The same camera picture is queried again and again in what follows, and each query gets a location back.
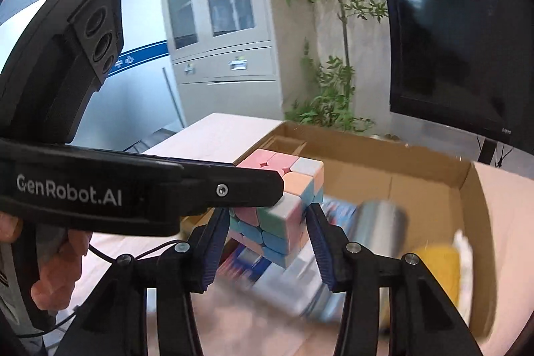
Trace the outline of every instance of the television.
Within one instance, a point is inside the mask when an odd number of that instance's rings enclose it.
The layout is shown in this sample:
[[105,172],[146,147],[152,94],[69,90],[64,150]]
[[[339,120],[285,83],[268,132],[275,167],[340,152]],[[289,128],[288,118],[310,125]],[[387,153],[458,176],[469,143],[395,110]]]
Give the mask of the television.
[[534,153],[531,0],[387,0],[392,112]]

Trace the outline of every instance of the green plant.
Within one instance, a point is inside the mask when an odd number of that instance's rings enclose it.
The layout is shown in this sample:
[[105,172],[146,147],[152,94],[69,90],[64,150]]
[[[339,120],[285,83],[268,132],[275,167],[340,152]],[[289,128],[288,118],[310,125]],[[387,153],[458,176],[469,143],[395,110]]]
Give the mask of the green plant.
[[[339,57],[331,56],[327,67],[317,64],[314,67],[314,75],[319,85],[320,94],[311,102],[314,108],[311,110],[306,104],[296,104],[294,109],[287,114],[290,117],[299,118],[299,122],[320,124],[326,127],[335,127],[352,131],[364,131],[372,121],[355,118],[351,114],[350,102],[354,95],[353,76],[354,69],[350,63],[348,24],[349,18],[356,16],[367,20],[375,18],[379,23],[384,17],[388,17],[385,0],[335,0],[338,4],[337,18],[341,22],[343,30],[344,61]],[[304,56],[304,62],[310,61]]]
[[317,85],[317,95],[302,104],[295,102],[286,113],[286,118],[300,124],[313,124],[349,132],[365,132],[373,122],[367,118],[357,118],[350,109],[350,100],[354,94],[354,86],[350,87],[346,96],[347,83],[352,79],[352,68],[343,61],[330,56],[323,67],[309,56],[310,46],[304,44],[304,56],[301,65],[310,74],[310,79]]

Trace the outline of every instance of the black television bezel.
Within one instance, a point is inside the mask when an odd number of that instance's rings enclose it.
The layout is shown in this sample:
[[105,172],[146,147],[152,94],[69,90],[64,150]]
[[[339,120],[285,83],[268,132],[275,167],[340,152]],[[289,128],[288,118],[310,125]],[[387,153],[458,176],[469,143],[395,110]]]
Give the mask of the black television bezel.
[[498,127],[491,127],[492,121],[487,119],[475,117],[467,119],[465,112],[402,95],[403,61],[398,0],[387,0],[387,3],[391,42],[390,111],[466,130],[467,132],[472,132],[505,144],[513,142],[513,132],[511,134],[503,131],[504,129],[508,129],[509,126],[499,125]]

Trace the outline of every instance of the plant stem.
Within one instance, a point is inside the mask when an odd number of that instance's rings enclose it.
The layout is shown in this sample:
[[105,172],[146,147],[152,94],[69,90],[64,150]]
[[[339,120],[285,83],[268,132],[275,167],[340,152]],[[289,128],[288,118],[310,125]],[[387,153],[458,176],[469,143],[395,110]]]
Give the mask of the plant stem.
[[[340,20],[341,25],[343,26],[343,48],[345,49],[345,64],[346,67],[350,67],[350,59],[349,59],[349,37],[348,32],[346,29],[346,26],[348,24],[348,17],[346,16],[345,6],[343,4],[343,0],[337,0],[339,2],[340,8],[341,8],[341,14],[340,14]],[[346,109],[348,109],[348,102],[350,97],[350,89],[352,87],[352,81],[349,80],[345,84],[345,97],[346,97]]]

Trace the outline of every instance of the blue stripe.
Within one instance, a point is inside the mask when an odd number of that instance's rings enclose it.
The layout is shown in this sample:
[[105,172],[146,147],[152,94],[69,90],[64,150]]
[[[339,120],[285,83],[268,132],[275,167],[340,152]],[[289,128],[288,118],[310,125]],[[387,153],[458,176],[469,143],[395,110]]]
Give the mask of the blue stripe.
[[118,57],[118,61],[111,68],[108,77],[129,70],[137,65],[145,64],[169,54],[166,41],[158,41],[136,49],[128,50]]

